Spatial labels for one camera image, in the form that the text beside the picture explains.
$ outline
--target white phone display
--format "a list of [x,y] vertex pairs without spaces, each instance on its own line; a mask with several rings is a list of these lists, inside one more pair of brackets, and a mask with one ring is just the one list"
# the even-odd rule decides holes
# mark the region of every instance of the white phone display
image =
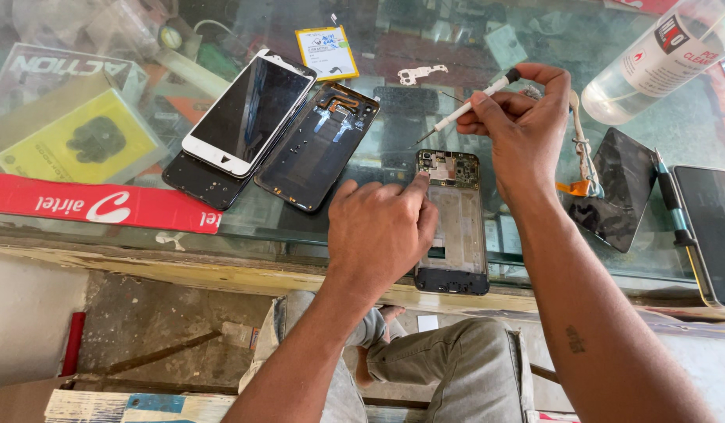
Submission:
[[182,141],[187,153],[240,177],[266,154],[316,74],[261,50]]

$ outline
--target plastic bottle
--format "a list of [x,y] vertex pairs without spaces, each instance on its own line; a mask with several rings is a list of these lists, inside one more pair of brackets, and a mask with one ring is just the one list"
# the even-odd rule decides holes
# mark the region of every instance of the plastic bottle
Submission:
[[582,92],[608,125],[628,122],[725,56],[725,0],[680,0]]

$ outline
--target red pipe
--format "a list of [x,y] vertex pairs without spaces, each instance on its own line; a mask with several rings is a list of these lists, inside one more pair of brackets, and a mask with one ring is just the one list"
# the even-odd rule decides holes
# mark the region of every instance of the red pipe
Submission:
[[70,322],[70,333],[67,335],[65,362],[62,364],[62,373],[59,377],[74,375],[77,371],[78,351],[80,351],[80,340],[83,338],[84,324],[85,313],[73,313],[73,318]]

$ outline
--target glass tabletop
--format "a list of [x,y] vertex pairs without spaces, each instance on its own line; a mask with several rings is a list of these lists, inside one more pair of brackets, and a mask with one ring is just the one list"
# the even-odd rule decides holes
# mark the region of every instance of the glass tabletop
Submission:
[[[219,87],[225,87],[261,48],[301,61],[296,30],[335,22],[343,25],[360,76],[338,82],[367,96],[381,97],[381,112],[340,181],[353,178],[360,184],[406,184],[414,176],[417,152],[409,146],[458,108],[473,90],[483,90],[503,75],[502,69],[520,61],[555,65],[569,70],[573,89],[582,92],[657,19],[615,1],[94,0],[83,7],[72,0],[43,0],[28,7],[27,1],[14,0],[11,9],[0,6],[0,72],[36,65],[14,62],[16,52],[28,48],[62,49],[135,63],[145,83],[132,80],[131,71],[118,81],[124,85],[120,89],[126,104],[142,116],[166,151],[157,163],[147,163],[150,167],[145,172],[129,174],[123,183],[162,189],[170,188],[161,182],[161,169],[179,151],[182,138],[197,121],[191,111],[200,108],[202,114]],[[188,73],[180,69],[183,63],[179,68],[176,64],[162,66],[166,45],[207,72]],[[62,64],[55,60],[53,67],[42,68],[39,63],[39,72],[61,77],[46,80],[50,83],[45,85],[36,83],[30,71],[12,72],[13,78],[7,80],[0,76],[0,115],[72,83],[75,74],[62,66],[72,65],[77,58],[89,63],[84,57],[65,56]],[[116,63],[122,63],[114,60],[98,62],[113,71]],[[399,82],[398,71],[433,65],[445,65],[448,72],[418,78],[411,87]],[[520,81],[508,89],[518,91],[526,83]],[[725,127],[712,83],[708,75],[700,75],[619,129],[647,147],[658,147],[668,164],[725,168]],[[582,126],[596,150],[608,127],[584,112]],[[569,124],[556,170],[556,180],[567,184],[579,179],[573,137]],[[421,146],[480,158],[489,273],[508,283],[526,284],[517,229],[496,188],[490,139],[457,134],[452,125]],[[565,194],[560,198],[565,204],[571,201]],[[6,222],[38,228],[40,233],[71,234],[83,242],[156,246],[152,242],[155,230],[111,230],[100,224],[0,215],[0,224]],[[223,216],[217,235],[223,242],[208,242],[214,239],[211,235],[188,235],[186,239],[201,239],[197,242],[200,251],[228,255],[235,245],[230,238],[325,245],[328,225],[327,207],[309,215],[250,183]],[[642,285],[645,289],[662,287],[658,280],[694,283],[686,252],[672,245],[673,226],[657,187],[629,253],[621,254],[593,234],[582,232],[614,275],[652,281]]]

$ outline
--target screwdriver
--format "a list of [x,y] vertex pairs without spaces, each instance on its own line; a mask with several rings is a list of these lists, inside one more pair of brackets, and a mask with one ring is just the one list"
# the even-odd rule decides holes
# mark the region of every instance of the screwdriver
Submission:
[[[503,87],[506,87],[509,83],[519,81],[519,78],[521,78],[521,76],[519,75],[519,71],[517,70],[517,68],[511,68],[508,72],[506,72],[506,75],[496,81],[495,84],[486,88],[483,92],[485,92],[485,94],[488,96],[492,96],[496,91],[501,90]],[[464,113],[467,113],[470,110],[472,110],[472,104],[468,101],[462,107],[454,111],[452,114],[445,117],[441,122],[436,123],[433,126],[433,130],[426,133],[423,138],[419,139],[416,143],[411,145],[410,148],[413,148],[415,145],[420,144],[421,142],[423,142],[423,140],[433,135],[434,133],[443,130],[449,123],[457,120],[459,116],[462,116]]]
[[673,176],[668,171],[663,158],[660,156],[658,149],[655,149],[655,157],[658,159],[658,186],[660,192],[663,193],[663,200],[666,202],[666,208],[671,212],[673,226],[676,227],[676,241],[673,245],[677,247],[690,247],[696,245],[696,239],[692,238],[687,230],[686,220],[684,219],[684,211],[682,210],[682,201],[676,193],[676,184],[673,182]]

